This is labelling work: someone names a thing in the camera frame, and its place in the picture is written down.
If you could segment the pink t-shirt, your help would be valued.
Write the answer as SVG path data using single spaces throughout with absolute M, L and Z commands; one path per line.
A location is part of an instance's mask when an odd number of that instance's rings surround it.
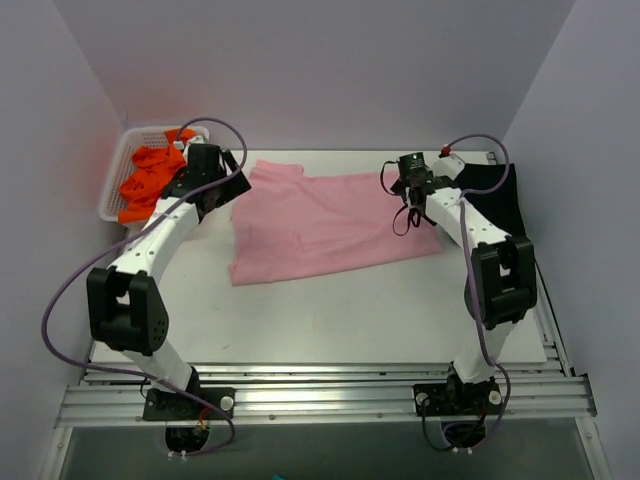
M 434 227 L 407 234 L 390 173 L 308 176 L 299 164 L 260 160 L 234 202 L 232 285 L 297 280 L 441 253 Z

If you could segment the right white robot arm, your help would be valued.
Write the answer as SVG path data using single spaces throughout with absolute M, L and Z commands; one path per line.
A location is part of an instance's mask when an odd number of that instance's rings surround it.
M 537 303 L 534 248 L 472 205 L 468 196 L 475 191 L 456 184 L 462 161 L 442 156 L 429 167 L 416 152 L 400 156 L 396 164 L 399 178 L 391 192 L 411 215 L 444 230 L 465 257 L 464 302 L 476 332 L 453 361 L 458 378 L 443 390 L 447 406 L 464 413 L 480 400 L 476 383 L 494 374 L 510 334 Z

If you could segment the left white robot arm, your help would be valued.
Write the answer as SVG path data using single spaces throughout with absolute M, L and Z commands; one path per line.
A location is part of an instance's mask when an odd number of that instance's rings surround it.
M 179 246 L 212 211 L 251 188 L 233 153 L 209 143 L 184 149 L 185 166 L 163 188 L 140 237 L 86 280 L 93 339 L 124 355 L 159 390 L 179 419 L 202 405 L 200 381 L 168 339 L 170 317 L 159 282 Z

